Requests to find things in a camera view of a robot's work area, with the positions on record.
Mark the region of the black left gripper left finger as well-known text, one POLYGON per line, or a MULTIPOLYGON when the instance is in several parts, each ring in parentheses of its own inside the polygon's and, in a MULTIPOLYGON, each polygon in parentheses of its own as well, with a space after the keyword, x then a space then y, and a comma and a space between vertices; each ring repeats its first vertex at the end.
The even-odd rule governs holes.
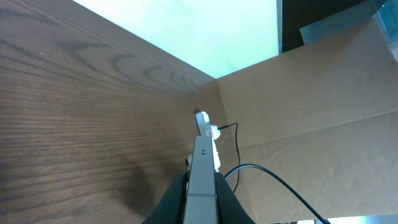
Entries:
POLYGON ((142 224, 179 224, 182 223, 186 201, 187 175, 181 173, 169 185, 155 210, 142 224))

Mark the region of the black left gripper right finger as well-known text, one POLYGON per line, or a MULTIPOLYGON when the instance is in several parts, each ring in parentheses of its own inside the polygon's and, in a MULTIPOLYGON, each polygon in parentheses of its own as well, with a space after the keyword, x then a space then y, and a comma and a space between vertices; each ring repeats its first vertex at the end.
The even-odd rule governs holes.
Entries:
POLYGON ((231 190, 222 173, 215 173, 218 218, 221 224, 254 224, 231 190))

